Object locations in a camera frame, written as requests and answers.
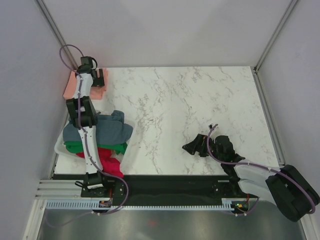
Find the salmon pink t shirt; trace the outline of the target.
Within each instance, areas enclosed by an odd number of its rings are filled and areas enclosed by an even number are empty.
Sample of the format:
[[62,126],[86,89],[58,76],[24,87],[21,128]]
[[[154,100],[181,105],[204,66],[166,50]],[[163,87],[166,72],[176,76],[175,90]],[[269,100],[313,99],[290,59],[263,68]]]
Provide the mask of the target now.
[[[92,100],[101,100],[103,98],[104,93],[107,91],[108,88],[108,69],[107,68],[100,68],[103,72],[104,78],[104,86],[92,86],[90,89],[90,98]],[[66,85],[66,89],[63,93],[63,98],[65,100],[71,99],[76,92],[77,80],[74,73],[70,74],[68,83]]]

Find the white plastic laundry basket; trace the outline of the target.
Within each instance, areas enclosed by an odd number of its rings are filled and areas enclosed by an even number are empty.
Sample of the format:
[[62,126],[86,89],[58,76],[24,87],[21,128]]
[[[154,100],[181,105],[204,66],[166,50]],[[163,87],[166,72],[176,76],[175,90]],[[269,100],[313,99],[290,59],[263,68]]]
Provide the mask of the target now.
[[[71,119],[68,119],[65,126],[72,121]],[[113,153],[112,154],[112,157],[118,159],[120,161],[120,169],[121,169],[121,163],[124,161],[124,158],[127,157],[129,154],[128,154],[128,147],[129,147],[129,144],[133,141],[133,138],[134,138],[134,134],[136,133],[136,124],[134,123],[134,121],[131,121],[131,120],[128,120],[126,119],[125,115],[124,115],[124,123],[125,124],[128,124],[128,125],[131,125],[133,127],[133,132],[132,132],[132,135],[130,137],[130,139],[125,142],[127,143],[127,149],[125,151],[124,154],[119,154],[117,155],[116,153]],[[61,155],[61,156],[64,156],[66,158],[71,158],[73,160],[79,160],[81,162],[84,162],[85,161],[85,155],[84,155],[84,152],[79,152],[79,153],[70,153],[66,147],[64,146],[64,140],[63,140],[63,130],[62,132],[60,133],[59,137],[58,137],[58,140],[54,146],[54,150],[55,152],[58,154],[58,155]]]

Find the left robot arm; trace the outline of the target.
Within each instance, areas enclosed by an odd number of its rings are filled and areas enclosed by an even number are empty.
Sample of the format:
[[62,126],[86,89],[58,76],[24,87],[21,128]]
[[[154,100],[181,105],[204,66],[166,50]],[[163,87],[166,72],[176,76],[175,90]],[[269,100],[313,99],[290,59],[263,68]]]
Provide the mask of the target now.
[[96,140],[98,113],[90,98],[91,88],[97,75],[97,61],[90,56],[80,58],[81,65],[75,70],[76,87],[71,99],[66,101],[72,125],[78,130],[85,158],[85,177],[82,187],[92,190],[99,197],[106,196],[110,185],[103,180],[103,166],[99,158]]

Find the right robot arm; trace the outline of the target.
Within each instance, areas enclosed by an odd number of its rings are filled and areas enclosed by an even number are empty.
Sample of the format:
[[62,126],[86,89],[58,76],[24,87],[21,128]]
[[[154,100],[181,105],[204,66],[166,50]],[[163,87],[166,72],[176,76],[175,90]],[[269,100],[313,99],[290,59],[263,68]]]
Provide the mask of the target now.
[[313,214],[320,203],[319,194],[292,165],[272,168],[240,156],[226,135],[212,139],[198,134],[182,146],[190,155],[212,157],[230,177],[229,191],[235,197],[255,195],[275,206],[290,221]]

